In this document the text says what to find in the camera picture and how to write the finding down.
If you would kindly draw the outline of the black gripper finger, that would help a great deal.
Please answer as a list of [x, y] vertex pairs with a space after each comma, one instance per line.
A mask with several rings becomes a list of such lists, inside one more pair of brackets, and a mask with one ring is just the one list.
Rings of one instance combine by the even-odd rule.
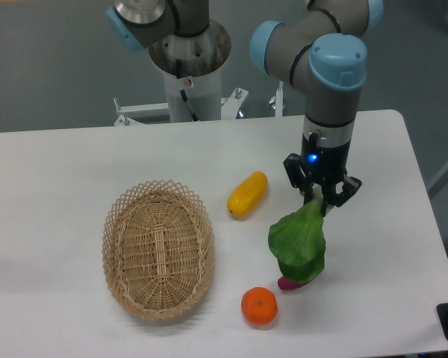
[[300, 166], [301, 157], [298, 154], [290, 153], [283, 162], [290, 184], [298, 189], [303, 197], [303, 203], [307, 204], [314, 198], [314, 182], [309, 175], [303, 172]]
[[343, 176], [342, 191], [337, 193], [336, 183], [331, 183], [325, 178], [322, 182], [323, 205], [322, 214], [326, 216], [330, 207], [342, 207], [361, 188], [362, 181], [348, 175]]

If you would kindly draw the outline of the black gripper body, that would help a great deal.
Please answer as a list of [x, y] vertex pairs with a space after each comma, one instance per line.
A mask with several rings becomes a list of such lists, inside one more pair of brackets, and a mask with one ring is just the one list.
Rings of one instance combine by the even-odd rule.
[[309, 140], [302, 135], [302, 150], [300, 167], [307, 180], [322, 184], [323, 178], [328, 185], [336, 185], [343, 181], [347, 174], [346, 162], [350, 148], [350, 141], [345, 145], [325, 148], [316, 145], [311, 147]]

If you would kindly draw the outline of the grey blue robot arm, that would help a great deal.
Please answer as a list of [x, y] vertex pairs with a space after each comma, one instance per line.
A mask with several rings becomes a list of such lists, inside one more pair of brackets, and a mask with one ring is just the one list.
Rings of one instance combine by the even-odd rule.
[[[322, 213], [344, 205], [361, 187], [346, 161], [367, 75], [361, 37], [381, 20], [381, 1], [309, 1], [294, 25], [266, 21], [249, 44], [252, 63], [305, 96], [302, 149], [284, 161], [290, 183], [305, 201], [321, 189]], [[207, 1], [116, 1], [106, 18], [124, 45], [147, 49], [170, 81], [174, 122], [219, 119], [218, 72], [229, 58], [227, 31]]]

